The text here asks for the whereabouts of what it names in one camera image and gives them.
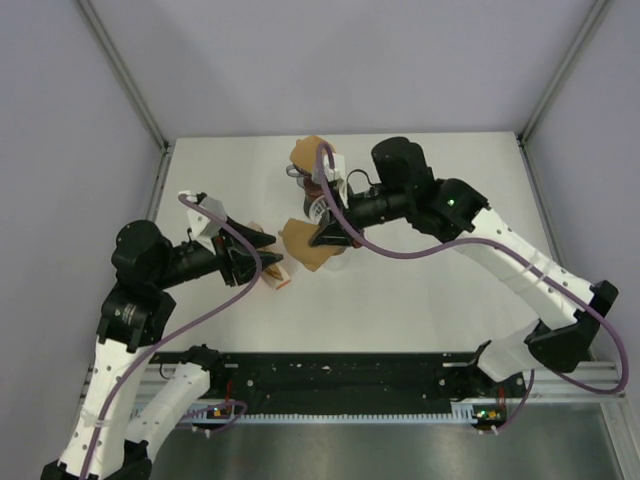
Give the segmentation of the brown paper coffee filter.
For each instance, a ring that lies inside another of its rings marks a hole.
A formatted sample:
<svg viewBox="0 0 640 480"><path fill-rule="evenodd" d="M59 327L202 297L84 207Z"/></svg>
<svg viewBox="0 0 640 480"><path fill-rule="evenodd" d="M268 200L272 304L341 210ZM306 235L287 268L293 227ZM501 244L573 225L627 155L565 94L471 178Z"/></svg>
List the brown paper coffee filter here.
<svg viewBox="0 0 640 480"><path fill-rule="evenodd" d="M316 135L298 139L289 155L290 162L303 174L311 174L314 169L318 145L325 140Z"/></svg>

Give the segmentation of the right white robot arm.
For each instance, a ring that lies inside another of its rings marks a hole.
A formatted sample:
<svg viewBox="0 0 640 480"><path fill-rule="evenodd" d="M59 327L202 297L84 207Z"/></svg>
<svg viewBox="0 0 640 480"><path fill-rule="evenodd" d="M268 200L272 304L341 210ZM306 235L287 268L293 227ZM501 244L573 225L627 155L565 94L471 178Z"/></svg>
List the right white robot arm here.
<svg viewBox="0 0 640 480"><path fill-rule="evenodd" d="M378 182L360 193L348 187L341 160L322 141L312 175L329 211L310 246L364 246L387 258L410 260L452 249L486 269L536 314L534 323L481 344L467 370L469 388L487 396L516 373L544 367L568 379L586 359L619 294L608 281L591 283L518 235L468 183L438 179L422 147L392 137L371 150ZM418 252L394 252L364 237L367 228L404 219L438 241Z"/></svg>

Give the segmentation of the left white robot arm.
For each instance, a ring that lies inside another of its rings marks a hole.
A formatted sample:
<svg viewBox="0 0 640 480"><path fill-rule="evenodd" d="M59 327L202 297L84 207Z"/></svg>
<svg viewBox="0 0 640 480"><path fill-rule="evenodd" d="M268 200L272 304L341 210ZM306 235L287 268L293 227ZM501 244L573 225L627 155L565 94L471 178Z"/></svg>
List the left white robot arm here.
<svg viewBox="0 0 640 480"><path fill-rule="evenodd" d="M227 230L195 216L188 240L179 245L150 220L120 230L111 259L116 284L101 307L83 408L67 447L44 466L42 478L147 479L188 408L200 396L224 390L227 374L218 352L193 346L139 417L131 415L153 348L176 307L169 288L214 272L228 286L246 285L283 258L268 249L275 236L232 219L225 223Z"/></svg>

